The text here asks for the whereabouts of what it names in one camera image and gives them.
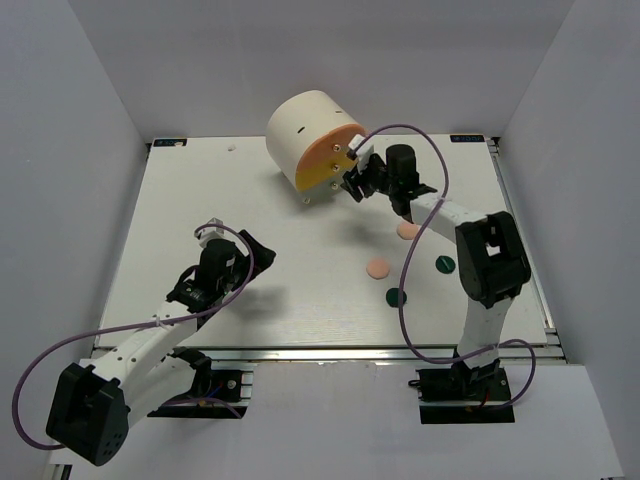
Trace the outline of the orange top drawer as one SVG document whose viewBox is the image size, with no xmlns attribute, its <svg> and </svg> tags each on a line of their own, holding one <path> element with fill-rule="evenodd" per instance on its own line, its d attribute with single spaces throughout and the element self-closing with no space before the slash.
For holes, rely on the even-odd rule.
<svg viewBox="0 0 640 480">
<path fill-rule="evenodd" d="M 349 123 L 330 130 L 316 139 L 305 150 L 296 172 L 320 171 L 332 173 L 332 167 L 352 167 L 354 161 L 347 157 L 349 143 L 356 135 L 364 136 L 365 129 L 356 123 Z"/>
</svg>

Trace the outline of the yellow drawer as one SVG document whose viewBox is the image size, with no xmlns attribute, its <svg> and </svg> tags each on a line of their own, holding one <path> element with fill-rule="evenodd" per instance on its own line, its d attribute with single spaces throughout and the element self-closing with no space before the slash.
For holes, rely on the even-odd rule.
<svg viewBox="0 0 640 480">
<path fill-rule="evenodd" d="M 344 153 L 329 156 L 305 156 L 296 167 L 294 185 L 298 192 L 309 190 L 340 172 L 350 170 L 355 162 Z"/>
</svg>

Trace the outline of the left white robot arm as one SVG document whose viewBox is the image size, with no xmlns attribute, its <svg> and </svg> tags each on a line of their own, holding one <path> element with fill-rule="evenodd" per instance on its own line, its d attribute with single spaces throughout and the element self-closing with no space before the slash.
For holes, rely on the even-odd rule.
<svg viewBox="0 0 640 480">
<path fill-rule="evenodd" d="M 247 231 L 237 241 L 220 228 L 197 234 L 202 251 L 156 311 L 98 359 L 73 363 L 60 375 L 47 434 L 95 466 L 109 462 L 139 420 L 170 406 L 198 406 L 218 391 L 210 359 L 182 341 L 197 333 L 242 286 L 273 264 L 275 251 Z"/>
</svg>

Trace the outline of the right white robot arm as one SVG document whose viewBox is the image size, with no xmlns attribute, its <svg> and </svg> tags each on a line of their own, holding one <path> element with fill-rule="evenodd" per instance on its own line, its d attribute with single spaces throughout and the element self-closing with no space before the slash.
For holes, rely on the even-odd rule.
<svg viewBox="0 0 640 480">
<path fill-rule="evenodd" d="M 379 156 L 363 142 L 357 135 L 349 144 L 347 156 L 356 165 L 344 174 L 342 189 L 357 202 L 375 193 L 387 196 L 398 216 L 456 248 L 458 276 L 468 303 L 449 387 L 463 398 L 475 398 L 498 373 L 497 346 L 506 315 L 531 278 L 516 222 L 507 211 L 475 211 L 422 183 L 411 146 L 394 144 Z"/>
</svg>

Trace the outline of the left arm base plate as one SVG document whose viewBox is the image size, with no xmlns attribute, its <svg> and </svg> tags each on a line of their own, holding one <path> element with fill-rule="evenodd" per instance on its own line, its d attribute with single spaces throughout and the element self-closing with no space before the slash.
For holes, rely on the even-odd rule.
<svg viewBox="0 0 640 480">
<path fill-rule="evenodd" d="M 177 395 L 148 418 L 172 419 L 242 419 L 252 397 L 254 371 L 247 364 L 215 365 L 199 386 Z"/>
</svg>

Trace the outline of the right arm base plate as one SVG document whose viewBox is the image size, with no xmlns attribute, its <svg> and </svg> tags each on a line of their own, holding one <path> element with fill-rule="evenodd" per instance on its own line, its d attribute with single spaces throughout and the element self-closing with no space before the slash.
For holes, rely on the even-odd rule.
<svg viewBox="0 0 640 480">
<path fill-rule="evenodd" d="M 453 379 L 449 369 L 423 369 L 408 381 L 417 391 L 423 425 L 512 424 L 515 414 L 504 368 L 469 388 Z"/>
</svg>

